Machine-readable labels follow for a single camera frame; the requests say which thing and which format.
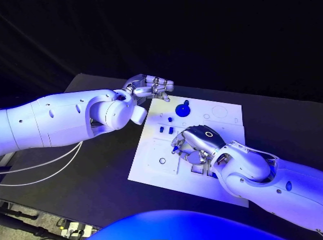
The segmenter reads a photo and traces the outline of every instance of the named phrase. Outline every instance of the black table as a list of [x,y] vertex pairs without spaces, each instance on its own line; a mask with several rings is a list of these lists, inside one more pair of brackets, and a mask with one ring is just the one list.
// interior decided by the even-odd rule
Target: black table
[[[119,89],[123,83],[122,79],[79,74],[66,92]],[[171,95],[242,105],[246,145],[323,171],[323,104],[182,86],[175,86]],[[148,108],[149,102],[146,100],[141,106]],[[0,200],[99,227],[141,212],[178,209],[224,217],[285,239],[319,237],[315,232],[265,212],[253,203],[243,208],[129,181],[126,178],[142,127],[129,121],[120,130],[86,140],[64,170],[37,184],[0,187]],[[12,170],[48,161],[71,147],[17,152]],[[41,179],[58,170],[69,159],[70,156],[38,169],[8,174],[2,183],[28,183]]]

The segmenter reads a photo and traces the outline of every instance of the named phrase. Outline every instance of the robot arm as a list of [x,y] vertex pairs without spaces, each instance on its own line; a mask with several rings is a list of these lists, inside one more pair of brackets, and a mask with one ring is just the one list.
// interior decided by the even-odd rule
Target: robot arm
[[[193,152],[182,151],[184,143]],[[191,164],[210,161],[210,171],[230,195],[247,199],[298,226],[323,232],[321,171],[236,141],[226,144],[220,135],[201,125],[188,127],[171,146],[171,153]]]
[[138,74],[122,89],[48,95],[0,110],[0,156],[28,148],[58,147],[120,129],[131,120],[141,125],[146,98],[170,101],[172,82]]

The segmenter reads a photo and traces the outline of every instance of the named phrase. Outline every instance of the black backdrop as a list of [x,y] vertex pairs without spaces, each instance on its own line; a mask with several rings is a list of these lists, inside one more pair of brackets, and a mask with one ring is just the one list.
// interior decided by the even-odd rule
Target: black backdrop
[[0,0],[0,107],[77,73],[323,103],[323,0]]

